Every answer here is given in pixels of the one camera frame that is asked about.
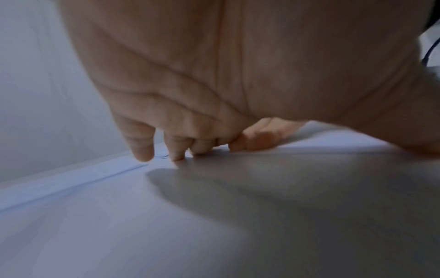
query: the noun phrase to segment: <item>skin crease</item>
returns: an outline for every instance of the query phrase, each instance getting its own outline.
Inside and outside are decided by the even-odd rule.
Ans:
[[[173,160],[263,118],[344,125],[440,153],[439,84],[419,63],[432,0],[60,0],[136,158]]]

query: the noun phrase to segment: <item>white surface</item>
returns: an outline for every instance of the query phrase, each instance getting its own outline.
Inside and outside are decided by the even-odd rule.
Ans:
[[[0,94],[0,182],[127,149],[53,2],[0,1]]]
[[[3,210],[0,277],[439,277],[439,160],[323,125],[297,139],[177,164],[158,145],[148,165]]]

